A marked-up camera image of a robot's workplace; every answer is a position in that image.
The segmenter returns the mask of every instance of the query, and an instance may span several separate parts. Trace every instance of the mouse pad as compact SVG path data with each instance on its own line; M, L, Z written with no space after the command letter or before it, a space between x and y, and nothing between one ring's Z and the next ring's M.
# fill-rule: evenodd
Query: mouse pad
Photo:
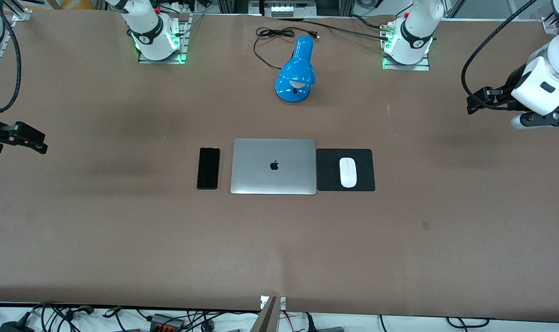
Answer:
M341 185L339 160L353 158L357 168L357 184ZM317 187L319 191L375 191L374 158L370 149L317 149Z

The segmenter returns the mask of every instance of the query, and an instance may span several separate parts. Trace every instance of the smartphone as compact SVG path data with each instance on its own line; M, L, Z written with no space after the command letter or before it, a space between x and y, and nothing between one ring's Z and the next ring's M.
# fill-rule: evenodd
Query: smartphone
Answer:
M197 189L218 189L220 149L201 148L197 169Z

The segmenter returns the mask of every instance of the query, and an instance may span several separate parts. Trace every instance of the computer mouse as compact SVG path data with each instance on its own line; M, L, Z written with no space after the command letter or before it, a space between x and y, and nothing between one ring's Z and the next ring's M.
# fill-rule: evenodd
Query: computer mouse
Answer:
M341 185L345 188L355 187L357 184L357 168L353 158L341 158L339 160L341 169Z

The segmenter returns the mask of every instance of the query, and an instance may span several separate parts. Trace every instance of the silver laptop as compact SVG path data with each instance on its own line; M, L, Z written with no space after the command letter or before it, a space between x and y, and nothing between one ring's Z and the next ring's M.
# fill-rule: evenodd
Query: silver laptop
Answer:
M233 194L313 195L316 143L313 139L235 139Z

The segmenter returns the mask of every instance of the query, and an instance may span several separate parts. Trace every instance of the lamp shade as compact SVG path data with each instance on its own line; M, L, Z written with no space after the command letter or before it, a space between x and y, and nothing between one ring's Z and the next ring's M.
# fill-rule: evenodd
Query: lamp shade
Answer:
M290 103L302 101L310 92L310 85L316 82L310 63L313 47L314 42L309 36L300 36L296 40L292 58L282 67L275 80L275 93L282 100Z

